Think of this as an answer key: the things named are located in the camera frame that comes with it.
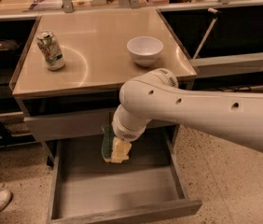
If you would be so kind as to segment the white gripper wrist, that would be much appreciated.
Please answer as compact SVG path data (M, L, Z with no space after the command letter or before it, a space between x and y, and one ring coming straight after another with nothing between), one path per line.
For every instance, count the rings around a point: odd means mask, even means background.
M112 120L116 137L113 140L111 162L122 163L129 158L129 152L132 148L130 142L137 140L144 133L149 122L150 119L138 118L122 105L117 108Z

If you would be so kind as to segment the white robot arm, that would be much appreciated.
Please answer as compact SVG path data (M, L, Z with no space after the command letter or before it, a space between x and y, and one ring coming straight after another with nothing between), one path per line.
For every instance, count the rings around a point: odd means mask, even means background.
M112 120L119 139L138 139L155 119L263 152L263 93L181 90L160 68L125 82L119 100Z

